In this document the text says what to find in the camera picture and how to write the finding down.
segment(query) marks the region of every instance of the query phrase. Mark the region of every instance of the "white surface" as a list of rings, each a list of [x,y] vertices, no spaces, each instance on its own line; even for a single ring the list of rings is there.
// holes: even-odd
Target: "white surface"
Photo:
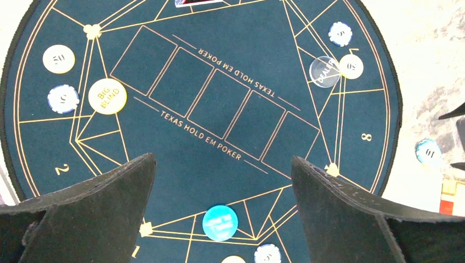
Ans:
[[[427,169],[416,159],[415,144],[424,138],[434,139],[443,148],[445,163],[465,161],[455,119],[437,121],[439,115],[465,101],[465,93],[460,94],[465,72],[465,25],[462,22],[465,1],[363,2],[394,60],[404,104],[399,144],[383,197],[438,211],[442,178],[465,178],[465,173],[447,164],[439,169]],[[2,66],[16,27],[30,3],[31,0],[0,2]],[[4,170],[3,160],[0,167]]]

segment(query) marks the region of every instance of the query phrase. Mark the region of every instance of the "mat border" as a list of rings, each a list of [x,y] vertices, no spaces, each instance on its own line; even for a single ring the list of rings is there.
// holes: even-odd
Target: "mat border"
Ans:
[[[26,195],[24,194],[24,191],[19,184],[18,181],[18,176],[15,172],[15,169],[13,167],[13,162],[10,156],[9,152],[9,147],[8,147],[8,142],[6,138],[6,129],[5,129],[5,115],[4,115],[4,108],[5,108],[5,99],[6,99],[6,91],[7,91],[7,83],[8,83],[8,75],[10,72],[13,56],[16,52],[16,49],[19,44],[19,40],[21,38],[22,33],[24,32],[24,29],[26,28],[27,23],[31,19],[32,14],[36,10],[39,2],[41,0],[33,0],[31,5],[29,6],[28,10],[22,17],[20,23],[18,24],[18,28],[16,29],[16,32],[13,36],[13,39],[10,43],[10,46],[8,48],[7,56],[5,57],[5,63],[3,64],[3,72],[2,72],[2,78],[0,80],[0,142],[2,144],[2,152],[3,152],[3,158],[5,160],[5,164],[7,167],[8,171],[8,176],[12,182],[13,188],[16,192],[16,195],[19,199],[20,202],[24,201],[26,199]],[[389,181],[390,173],[392,170],[392,166],[394,164],[394,157],[397,152],[397,145],[399,142],[399,132],[400,128],[402,127],[402,110],[404,108],[403,103],[402,103],[402,94],[400,90],[400,84],[399,84],[399,79],[397,76],[397,72],[394,66],[394,62],[392,60],[392,57],[389,53],[389,50],[387,48],[386,42],[384,41],[384,38],[381,34],[381,31],[378,28],[378,25],[375,23],[375,20],[371,16],[370,12],[368,9],[364,6],[361,0],[354,0],[354,2],[360,7],[360,9],[364,12],[365,16],[367,17],[368,21],[370,22],[371,26],[373,27],[376,36],[380,40],[381,46],[383,48],[383,51],[386,53],[387,59],[388,59],[388,64],[391,69],[392,75],[394,77],[394,84],[396,86],[396,93],[397,93],[397,103],[398,103],[398,121],[396,123],[396,130],[393,138],[393,145],[392,145],[392,153],[390,155],[390,160],[389,164],[386,170],[386,176],[383,180],[383,184],[381,184],[381,188],[379,189],[378,196],[382,196],[384,193],[384,190],[386,189],[387,183]]]

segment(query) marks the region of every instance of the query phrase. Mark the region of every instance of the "red object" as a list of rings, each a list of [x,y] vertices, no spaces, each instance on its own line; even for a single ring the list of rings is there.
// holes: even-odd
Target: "red object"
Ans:
[[[445,215],[452,215],[453,211],[453,202],[441,200],[441,204],[439,205],[439,213]]]

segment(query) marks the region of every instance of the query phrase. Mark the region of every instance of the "round token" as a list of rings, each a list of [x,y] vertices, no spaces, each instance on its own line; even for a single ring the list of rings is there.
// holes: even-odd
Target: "round token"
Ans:
[[[73,51],[65,45],[53,45],[45,50],[42,56],[45,68],[55,74],[70,71],[76,62]]]
[[[339,61],[339,69],[342,76],[348,79],[356,79],[363,73],[364,66],[362,60],[354,55],[347,54]]]
[[[255,263],[281,263],[281,252],[273,244],[261,245],[254,254]]]
[[[310,64],[309,74],[312,82],[321,88],[332,87],[341,78],[338,62],[329,56],[316,58]]]
[[[77,108],[79,104],[79,95],[73,87],[69,85],[59,85],[50,90],[47,101],[52,111],[65,114]]]
[[[442,164],[442,151],[432,139],[422,140],[417,144],[416,155],[421,163],[429,165]]]
[[[202,227],[208,238],[214,241],[225,241],[237,231],[236,213],[225,205],[210,208],[203,217]]]
[[[111,115],[122,110],[128,99],[124,86],[112,78],[95,82],[89,90],[90,106],[100,114]]]
[[[246,263],[246,261],[240,256],[228,256],[221,263]]]
[[[330,27],[328,36],[335,45],[343,47],[352,40],[352,29],[345,23],[336,22]]]

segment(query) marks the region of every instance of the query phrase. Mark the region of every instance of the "dark blue poker mat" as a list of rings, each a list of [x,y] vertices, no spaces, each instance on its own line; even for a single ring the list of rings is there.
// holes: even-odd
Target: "dark blue poker mat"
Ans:
[[[328,37],[338,21],[353,33],[343,47]],[[86,25],[100,30],[88,36]],[[75,55],[67,73],[44,67],[44,52],[57,44]],[[315,58],[347,54],[363,61],[359,78],[341,77],[326,89],[313,83]],[[117,114],[89,104],[89,88],[103,78],[126,88]],[[75,110],[49,107],[57,85],[78,91]],[[221,262],[229,255],[254,262],[262,244],[276,245],[282,262],[309,262],[292,156],[381,195],[401,123],[391,58],[355,0],[184,8],[174,0],[34,1],[15,35],[1,91],[3,152],[21,200],[156,155],[133,262]],[[239,219],[224,242],[202,229],[206,210],[217,204]]]

